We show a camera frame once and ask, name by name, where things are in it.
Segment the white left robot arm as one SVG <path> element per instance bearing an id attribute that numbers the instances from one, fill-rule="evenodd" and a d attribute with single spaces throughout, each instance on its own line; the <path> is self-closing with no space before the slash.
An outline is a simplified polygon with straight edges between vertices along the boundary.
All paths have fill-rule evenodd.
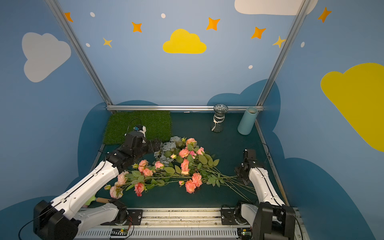
<path id="1" fill-rule="evenodd" d="M 124 144 L 72 188 L 51 202 L 41 201 L 35 206 L 34 234 L 42 240 L 73 240 L 77 234 L 104 223 L 125 225 L 129 220 L 127 208 L 117 200 L 86 211 L 80 209 L 136 160 L 160 149 L 161 141 L 147 140 L 143 131 L 128 133 Z"/>

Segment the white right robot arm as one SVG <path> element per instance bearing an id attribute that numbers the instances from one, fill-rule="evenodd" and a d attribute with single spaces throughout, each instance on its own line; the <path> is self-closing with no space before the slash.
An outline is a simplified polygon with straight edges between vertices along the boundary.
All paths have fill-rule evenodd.
<path id="1" fill-rule="evenodd" d="M 304 234 L 295 210 L 277 194 L 268 171 L 256 159 L 256 151 L 245 149 L 243 160 L 235 172 L 241 183 L 253 185 L 258 203 L 238 202 L 233 209 L 221 210 L 222 224 L 249 225 L 237 229 L 239 240 L 302 240 Z"/>

